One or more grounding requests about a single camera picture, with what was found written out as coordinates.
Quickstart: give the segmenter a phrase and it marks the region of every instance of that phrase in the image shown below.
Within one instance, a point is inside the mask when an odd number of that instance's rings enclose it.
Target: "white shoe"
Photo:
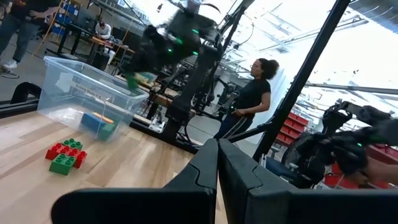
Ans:
[[[4,68],[11,70],[11,69],[15,69],[18,67],[18,64],[15,60],[10,60],[7,63],[5,63],[4,65],[2,65]]]

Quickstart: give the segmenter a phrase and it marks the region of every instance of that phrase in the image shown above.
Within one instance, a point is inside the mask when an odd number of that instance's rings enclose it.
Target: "plastic storage container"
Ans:
[[[149,96],[76,60],[44,57],[47,71],[37,111],[107,141],[128,130],[134,112]]]

